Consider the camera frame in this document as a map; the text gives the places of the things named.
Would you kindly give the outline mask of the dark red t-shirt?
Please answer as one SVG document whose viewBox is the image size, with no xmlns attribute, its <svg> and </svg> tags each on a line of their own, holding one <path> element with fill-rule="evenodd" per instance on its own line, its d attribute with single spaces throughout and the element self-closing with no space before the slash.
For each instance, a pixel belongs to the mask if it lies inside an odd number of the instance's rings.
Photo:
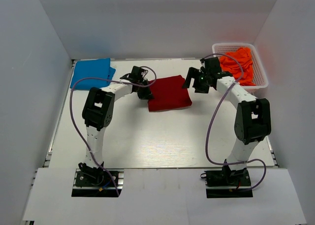
<svg viewBox="0 0 315 225">
<path fill-rule="evenodd" d="M 182 86 L 185 79 L 181 75 L 159 78 L 150 86 L 153 99 L 148 100 L 149 112 L 159 112 L 189 107 L 192 101 L 187 89 Z"/>
</svg>

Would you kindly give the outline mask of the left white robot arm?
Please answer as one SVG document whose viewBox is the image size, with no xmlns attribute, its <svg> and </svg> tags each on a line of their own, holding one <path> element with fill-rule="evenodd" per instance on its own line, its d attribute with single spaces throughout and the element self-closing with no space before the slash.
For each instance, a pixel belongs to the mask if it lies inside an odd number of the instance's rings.
<svg viewBox="0 0 315 225">
<path fill-rule="evenodd" d="M 103 166 L 104 133 L 112 121 L 115 101 L 132 93 L 136 93 L 141 100 L 154 98 L 149 88 L 149 81 L 145 77 L 147 73 L 147 69 L 134 66 L 132 71 L 122 76 L 118 83 L 103 88 L 93 87 L 89 90 L 82 112 L 88 144 L 82 165 L 91 168 L 87 179 L 93 185 L 101 184 L 104 179 L 104 173 L 98 168 Z"/>
</svg>

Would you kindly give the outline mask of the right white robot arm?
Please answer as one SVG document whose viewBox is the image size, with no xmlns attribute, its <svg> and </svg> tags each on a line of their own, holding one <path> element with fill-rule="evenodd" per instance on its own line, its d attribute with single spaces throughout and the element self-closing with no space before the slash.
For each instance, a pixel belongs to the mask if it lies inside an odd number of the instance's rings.
<svg viewBox="0 0 315 225">
<path fill-rule="evenodd" d="M 202 59 L 202 67 L 190 67 L 183 88 L 193 87 L 196 93 L 207 94 L 214 88 L 223 96 L 220 102 L 228 100 L 236 109 L 234 132 L 236 140 L 230 155 L 221 165 L 223 181 L 234 185 L 247 167 L 255 147 L 271 133 L 270 103 L 246 91 L 233 75 L 223 71 L 217 57 Z"/>
</svg>

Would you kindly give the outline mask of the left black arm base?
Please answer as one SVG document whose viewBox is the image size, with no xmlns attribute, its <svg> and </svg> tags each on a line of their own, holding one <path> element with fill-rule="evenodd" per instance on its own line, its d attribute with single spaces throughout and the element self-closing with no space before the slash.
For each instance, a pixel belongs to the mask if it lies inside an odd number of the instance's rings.
<svg viewBox="0 0 315 225">
<path fill-rule="evenodd" d="M 79 169 L 75 173 L 71 196 L 89 198 L 119 197 L 113 181 L 106 172 L 100 178 L 94 179 Z"/>
</svg>

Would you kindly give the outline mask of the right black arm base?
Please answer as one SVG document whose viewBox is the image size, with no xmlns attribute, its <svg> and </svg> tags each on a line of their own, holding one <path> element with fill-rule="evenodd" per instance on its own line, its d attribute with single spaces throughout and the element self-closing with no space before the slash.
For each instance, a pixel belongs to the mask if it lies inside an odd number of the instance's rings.
<svg viewBox="0 0 315 225">
<path fill-rule="evenodd" d="M 205 180 L 207 198 L 252 198 L 252 184 L 248 170 L 227 176 L 226 170 L 207 170 L 200 174 Z"/>
</svg>

